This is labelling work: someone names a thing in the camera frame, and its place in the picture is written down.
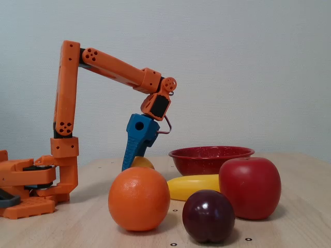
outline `red enamel bowl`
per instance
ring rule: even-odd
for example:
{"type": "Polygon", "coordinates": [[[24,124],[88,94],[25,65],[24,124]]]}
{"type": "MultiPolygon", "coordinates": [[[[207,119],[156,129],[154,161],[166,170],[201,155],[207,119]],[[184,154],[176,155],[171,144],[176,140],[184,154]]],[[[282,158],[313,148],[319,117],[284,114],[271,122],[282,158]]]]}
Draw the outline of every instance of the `red enamel bowl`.
{"type": "Polygon", "coordinates": [[[189,147],[169,152],[183,176],[218,174],[222,164],[235,158],[250,157],[255,151],[238,146],[189,147]]]}

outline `yellow fruit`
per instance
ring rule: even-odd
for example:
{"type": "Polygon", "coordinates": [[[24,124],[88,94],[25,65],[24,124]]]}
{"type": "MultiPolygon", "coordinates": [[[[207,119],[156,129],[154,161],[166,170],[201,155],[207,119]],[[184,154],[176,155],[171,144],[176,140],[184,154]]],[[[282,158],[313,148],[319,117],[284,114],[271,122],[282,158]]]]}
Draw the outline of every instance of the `yellow fruit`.
{"type": "Polygon", "coordinates": [[[199,190],[220,192],[218,174],[183,176],[168,181],[170,197],[174,200],[187,200],[199,190]]]}
{"type": "Polygon", "coordinates": [[[148,167],[155,169],[153,164],[145,157],[135,157],[131,167],[148,167]]]}

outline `plum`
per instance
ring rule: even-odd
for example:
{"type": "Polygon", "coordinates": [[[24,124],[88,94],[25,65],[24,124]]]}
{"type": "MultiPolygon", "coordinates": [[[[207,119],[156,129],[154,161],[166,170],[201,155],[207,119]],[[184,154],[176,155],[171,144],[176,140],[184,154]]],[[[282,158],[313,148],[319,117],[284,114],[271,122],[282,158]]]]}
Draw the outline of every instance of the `plum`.
{"type": "Polygon", "coordinates": [[[199,190],[184,204],[183,224],[199,243],[219,243],[230,236],[235,222],[229,200],[214,190],[199,190]]]}

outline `wooden table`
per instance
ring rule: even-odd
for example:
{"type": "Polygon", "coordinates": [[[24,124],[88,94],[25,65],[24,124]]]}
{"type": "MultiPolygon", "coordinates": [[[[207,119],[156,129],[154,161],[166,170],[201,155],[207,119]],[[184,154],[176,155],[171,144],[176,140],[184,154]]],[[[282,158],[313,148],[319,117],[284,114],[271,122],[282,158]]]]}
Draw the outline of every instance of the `wooden table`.
{"type": "MultiPolygon", "coordinates": [[[[236,220],[228,247],[331,247],[331,165],[300,153],[257,153],[274,162],[282,195],[266,221],[236,220]]],[[[166,180],[180,176],[170,157],[150,158],[166,180]]],[[[79,168],[79,185],[69,204],[53,214],[0,218],[0,247],[209,247],[199,245],[182,224],[184,202],[171,201],[161,225],[150,232],[119,228],[108,211],[108,191],[121,172],[121,159],[98,160],[79,168]]]]}

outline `toy banana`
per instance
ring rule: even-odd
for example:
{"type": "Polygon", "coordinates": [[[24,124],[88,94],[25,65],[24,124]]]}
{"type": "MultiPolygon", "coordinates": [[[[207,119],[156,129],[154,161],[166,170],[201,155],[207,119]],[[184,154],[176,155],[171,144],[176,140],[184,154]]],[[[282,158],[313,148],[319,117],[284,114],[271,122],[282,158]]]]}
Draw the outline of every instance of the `toy banana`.
{"type": "Polygon", "coordinates": [[[220,192],[218,174],[193,175],[173,178],[168,181],[170,197],[173,200],[187,200],[199,190],[220,192]]]}

